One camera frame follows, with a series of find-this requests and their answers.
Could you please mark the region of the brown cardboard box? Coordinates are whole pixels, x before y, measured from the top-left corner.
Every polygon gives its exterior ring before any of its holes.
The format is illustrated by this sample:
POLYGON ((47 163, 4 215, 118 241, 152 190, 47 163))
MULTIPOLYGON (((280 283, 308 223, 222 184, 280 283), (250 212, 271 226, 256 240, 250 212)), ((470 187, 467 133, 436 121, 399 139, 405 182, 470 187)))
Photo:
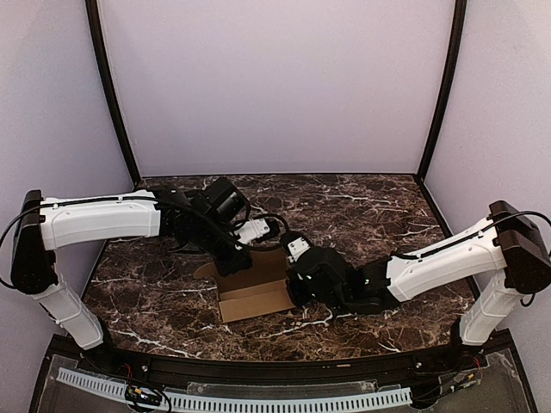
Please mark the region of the brown cardboard box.
POLYGON ((287 290, 288 260, 282 250, 253 252, 252 267, 222 277, 212 263, 194 272, 196 279, 211 278, 224 324, 295 308, 287 290))

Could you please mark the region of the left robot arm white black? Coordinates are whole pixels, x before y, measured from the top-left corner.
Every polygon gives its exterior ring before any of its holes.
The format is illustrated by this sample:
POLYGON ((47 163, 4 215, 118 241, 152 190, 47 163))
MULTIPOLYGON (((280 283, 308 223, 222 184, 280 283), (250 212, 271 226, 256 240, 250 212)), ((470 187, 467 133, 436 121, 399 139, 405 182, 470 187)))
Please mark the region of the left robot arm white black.
POLYGON ((248 207, 226 178, 202 191, 142 189, 82 199, 27 193, 15 230, 10 280, 5 286, 30 295, 83 350, 98 348, 108 334, 95 314, 55 270, 55 252, 68 245, 123 237, 173 237, 209 254, 221 274, 251 266, 250 243, 269 232, 263 219, 235 221, 248 207))

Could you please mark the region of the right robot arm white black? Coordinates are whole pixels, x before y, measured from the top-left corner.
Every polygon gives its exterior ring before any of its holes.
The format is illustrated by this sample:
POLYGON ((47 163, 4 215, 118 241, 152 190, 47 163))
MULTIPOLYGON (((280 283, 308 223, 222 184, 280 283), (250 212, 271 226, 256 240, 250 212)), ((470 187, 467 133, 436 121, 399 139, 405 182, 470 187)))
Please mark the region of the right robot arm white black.
POLYGON ((550 285, 550 254, 533 211, 506 201, 464 232, 406 254, 392 253, 360 268, 333 248, 314 245, 291 231, 280 241, 290 264, 288 293, 301 307, 317 300, 334 312, 380 314, 425 293, 480 273, 491 281, 461 316, 454 336, 465 347, 480 347, 525 296, 550 285))

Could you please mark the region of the small green circuit board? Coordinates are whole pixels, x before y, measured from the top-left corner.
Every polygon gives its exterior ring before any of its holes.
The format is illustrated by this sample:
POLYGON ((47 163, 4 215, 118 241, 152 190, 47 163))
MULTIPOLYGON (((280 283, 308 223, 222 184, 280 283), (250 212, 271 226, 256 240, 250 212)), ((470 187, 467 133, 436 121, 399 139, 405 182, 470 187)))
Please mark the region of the small green circuit board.
POLYGON ((152 389, 138 385, 127 385, 124 398, 131 403, 159 406, 163 397, 152 389))

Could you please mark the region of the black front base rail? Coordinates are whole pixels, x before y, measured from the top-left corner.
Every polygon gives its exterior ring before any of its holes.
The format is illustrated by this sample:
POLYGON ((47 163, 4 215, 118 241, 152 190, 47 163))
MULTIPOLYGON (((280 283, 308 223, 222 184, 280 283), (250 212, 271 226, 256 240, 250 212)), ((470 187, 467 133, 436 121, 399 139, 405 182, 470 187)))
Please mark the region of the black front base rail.
POLYGON ((411 352, 332 361, 209 361, 120 348, 83 351, 84 362, 133 380, 183 388, 191 382, 223 385, 317 385, 374 381, 423 385, 443 375, 486 366, 482 348, 450 345, 411 352))

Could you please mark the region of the left black frame post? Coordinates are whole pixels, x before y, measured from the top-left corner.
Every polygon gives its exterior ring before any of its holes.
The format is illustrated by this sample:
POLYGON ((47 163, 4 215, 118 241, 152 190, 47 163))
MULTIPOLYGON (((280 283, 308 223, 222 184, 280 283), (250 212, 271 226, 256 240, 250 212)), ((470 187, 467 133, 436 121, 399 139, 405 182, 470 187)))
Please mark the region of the left black frame post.
POLYGON ((118 145, 123 156, 131 182, 136 186, 141 181, 139 168, 131 148, 130 139, 124 124, 120 104, 115 91, 115 84, 109 65, 106 42, 97 0, 84 1, 89 24, 90 37, 96 57, 96 66, 100 76, 102 90, 107 103, 110 119, 115 130, 118 145))

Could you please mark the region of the black frame post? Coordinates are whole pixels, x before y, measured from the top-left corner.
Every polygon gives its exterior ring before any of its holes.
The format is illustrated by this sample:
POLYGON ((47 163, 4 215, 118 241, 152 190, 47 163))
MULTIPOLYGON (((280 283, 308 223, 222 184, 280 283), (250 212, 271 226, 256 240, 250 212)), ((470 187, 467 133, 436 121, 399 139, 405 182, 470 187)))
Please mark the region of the black frame post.
POLYGON ((141 181, 139 168, 131 148, 130 139, 124 124, 120 104, 115 91, 115 84, 109 65, 106 42, 97 0, 84 1, 89 24, 90 37, 96 57, 96 66, 100 76, 102 90, 107 103, 110 119, 115 130, 118 145, 123 156, 131 182, 136 186, 141 181))
POLYGON ((430 123, 430 129, 417 171, 417 177, 421 182, 424 182, 428 175, 430 164, 436 150, 436 144, 443 126, 449 96, 454 82, 457 61, 459 58, 466 13, 467 0, 456 0, 449 35, 449 45, 444 61, 443 75, 436 99, 434 113, 430 123))

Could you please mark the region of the right black frame post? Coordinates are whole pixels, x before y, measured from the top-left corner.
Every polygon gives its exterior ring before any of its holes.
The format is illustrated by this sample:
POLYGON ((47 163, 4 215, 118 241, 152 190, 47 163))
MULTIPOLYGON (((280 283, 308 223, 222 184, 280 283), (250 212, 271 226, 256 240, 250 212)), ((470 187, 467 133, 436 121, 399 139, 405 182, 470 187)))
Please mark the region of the right black frame post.
POLYGON ((454 82, 457 61, 459 58, 466 13, 467 0, 456 0, 449 35, 449 45, 444 61, 443 75, 436 99, 434 113, 430 123, 430 129, 417 171, 417 177, 421 182, 424 182, 428 175, 430 164, 436 150, 436 144, 443 126, 449 96, 454 82))

